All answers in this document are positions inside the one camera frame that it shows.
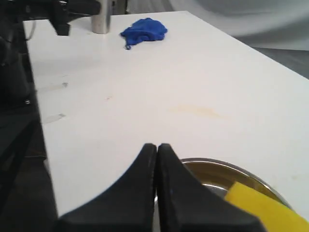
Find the blue cloth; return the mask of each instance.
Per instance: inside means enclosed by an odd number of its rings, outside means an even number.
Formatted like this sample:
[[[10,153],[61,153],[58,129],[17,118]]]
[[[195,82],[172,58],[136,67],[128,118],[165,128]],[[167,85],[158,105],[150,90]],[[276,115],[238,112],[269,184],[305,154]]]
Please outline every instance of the blue cloth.
[[[143,41],[163,40],[164,34],[168,30],[159,21],[151,18],[140,19],[132,24],[131,27],[120,33],[126,39],[126,49],[130,50],[132,45]]]

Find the yellow sponge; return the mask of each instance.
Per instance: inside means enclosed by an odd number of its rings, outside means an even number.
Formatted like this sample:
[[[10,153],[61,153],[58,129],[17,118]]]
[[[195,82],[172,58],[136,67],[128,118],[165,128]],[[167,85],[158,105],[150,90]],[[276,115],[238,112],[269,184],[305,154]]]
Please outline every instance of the yellow sponge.
[[[260,218],[268,232],[309,232],[309,223],[285,205],[236,182],[225,200]]]

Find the metal cup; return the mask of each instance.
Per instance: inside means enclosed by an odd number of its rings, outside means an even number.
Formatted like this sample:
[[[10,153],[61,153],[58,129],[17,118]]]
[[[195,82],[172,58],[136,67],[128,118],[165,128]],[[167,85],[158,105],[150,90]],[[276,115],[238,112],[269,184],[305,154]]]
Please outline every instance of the metal cup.
[[[92,32],[106,34],[110,31],[112,0],[97,0],[101,3],[100,14],[91,17]]]

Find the gray floor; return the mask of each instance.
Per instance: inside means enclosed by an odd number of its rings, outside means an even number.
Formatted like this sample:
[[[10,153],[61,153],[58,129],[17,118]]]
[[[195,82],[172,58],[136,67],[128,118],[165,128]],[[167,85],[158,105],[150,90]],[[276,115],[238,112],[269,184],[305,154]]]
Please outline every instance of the gray floor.
[[[309,78],[309,52],[257,49],[277,62]],[[2,232],[47,232],[56,219],[50,178],[43,166],[41,131],[37,131],[0,217]]]

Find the white table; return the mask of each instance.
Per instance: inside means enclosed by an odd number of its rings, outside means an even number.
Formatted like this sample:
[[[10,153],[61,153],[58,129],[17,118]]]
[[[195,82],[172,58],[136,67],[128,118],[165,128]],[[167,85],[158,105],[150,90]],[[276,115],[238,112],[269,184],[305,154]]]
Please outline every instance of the white table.
[[[140,18],[168,29],[124,49]],[[25,22],[30,30],[32,23]],[[309,81],[188,12],[119,15],[111,32],[38,21],[28,43],[59,216],[112,185],[142,145],[230,162],[309,219]]]

